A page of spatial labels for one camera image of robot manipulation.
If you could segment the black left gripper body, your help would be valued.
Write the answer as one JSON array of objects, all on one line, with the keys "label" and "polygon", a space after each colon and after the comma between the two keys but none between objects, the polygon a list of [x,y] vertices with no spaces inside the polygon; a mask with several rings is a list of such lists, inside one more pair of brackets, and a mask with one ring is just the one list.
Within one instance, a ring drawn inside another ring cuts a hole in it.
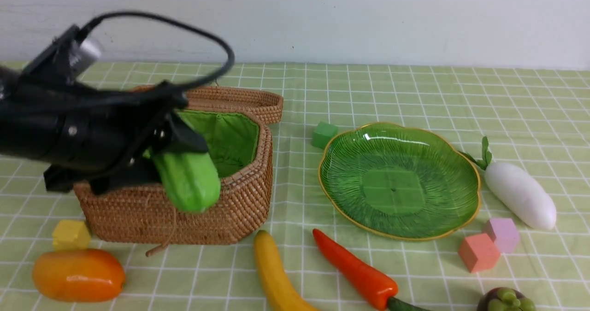
[{"label": "black left gripper body", "polygon": [[161,152],[165,118],[189,101],[182,91],[156,99],[44,114],[44,172],[49,192],[87,182],[96,195],[161,183],[147,151]]}]

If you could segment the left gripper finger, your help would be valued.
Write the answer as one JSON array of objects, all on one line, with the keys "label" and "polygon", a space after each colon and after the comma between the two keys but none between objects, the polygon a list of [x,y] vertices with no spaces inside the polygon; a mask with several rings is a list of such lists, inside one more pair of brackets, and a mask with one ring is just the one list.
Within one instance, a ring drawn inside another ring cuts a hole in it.
[{"label": "left gripper finger", "polygon": [[209,148],[200,133],[194,131],[176,113],[170,113],[161,128],[161,152],[208,153]]}]

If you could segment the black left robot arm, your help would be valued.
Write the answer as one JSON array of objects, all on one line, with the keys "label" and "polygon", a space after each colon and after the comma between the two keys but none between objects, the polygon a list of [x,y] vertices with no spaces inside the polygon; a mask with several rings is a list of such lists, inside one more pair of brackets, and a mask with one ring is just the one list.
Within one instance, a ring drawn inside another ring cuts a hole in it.
[{"label": "black left robot arm", "polygon": [[205,154],[204,137],[175,109],[184,94],[153,100],[126,100],[97,106],[93,91],[53,91],[20,82],[1,68],[1,153],[50,164],[46,190],[70,192],[88,182],[95,195],[124,187],[160,183],[148,150],[159,154]]}]

